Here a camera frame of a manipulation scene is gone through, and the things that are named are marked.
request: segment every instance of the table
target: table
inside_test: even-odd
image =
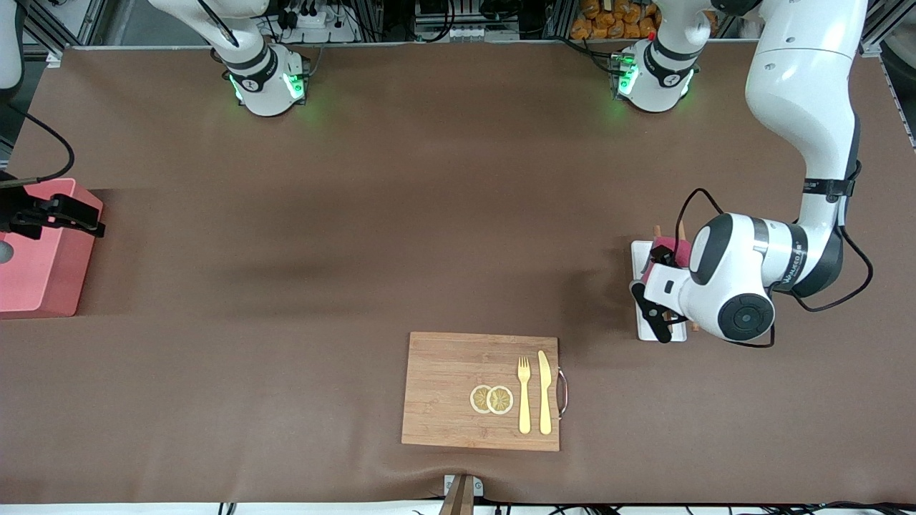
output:
[[[0,324],[0,499],[425,498],[468,472],[500,501],[916,501],[916,155],[878,60],[851,76],[873,286],[816,315],[779,297],[770,350],[635,338],[629,242],[690,190],[797,213],[752,52],[710,45],[648,115],[561,45],[334,48],[264,119],[204,50],[69,50],[31,110],[108,232],[78,316]],[[10,171],[63,160],[26,126]],[[815,302],[862,279],[849,256]],[[400,444],[410,331],[558,336],[561,451]]]

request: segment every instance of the lemon slice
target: lemon slice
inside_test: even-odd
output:
[[[495,415],[505,415],[512,409],[512,392],[504,386],[493,387],[486,394],[486,407]]]
[[[490,387],[487,385],[475,386],[471,390],[471,407],[474,408],[474,411],[477,411],[481,414],[487,414],[490,412],[490,408],[486,405],[486,398],[490,394]]]

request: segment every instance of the wooden knife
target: wooden knife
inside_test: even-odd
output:
[[[538,361],[540,362],[540,433],[550,434],[551,428],[551,406],[548,401],[547,388],[551,385],[551,366],[547,363],[547,355],[544,351],[538,351]]]

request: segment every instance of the wooden cutting board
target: wooden cutting board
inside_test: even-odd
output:
[[[547,355],[552,381],[547,401],[552,432],[541,434],[538,351]],[[518,359],[530,362],[528,383],[531,432],[518,430],[521,385]],[[471,405],[477,385],[502,385],[512,391],[504,415],[480,414]],[[404,394],[403,444],[477,449],[559,451],[557,339],[493,334],[411,333]]]

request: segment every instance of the pink bin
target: pink bin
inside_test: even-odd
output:
[[[33,184],[26,191],[42,199],[64,193],[102,211],[102,202],[73,179]],[[73,316],[95,238],[45,227],[39,240],[6,233],[0,240],[13,246],[13,258],[0,265],[0,320]]]

